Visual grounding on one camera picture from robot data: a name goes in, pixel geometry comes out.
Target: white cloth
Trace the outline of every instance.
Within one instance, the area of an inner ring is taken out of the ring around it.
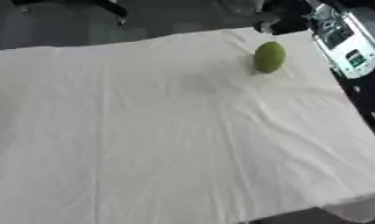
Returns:
[[[226,224],[375,193],[375,136],[306,32],[0,51],[0,224]]]

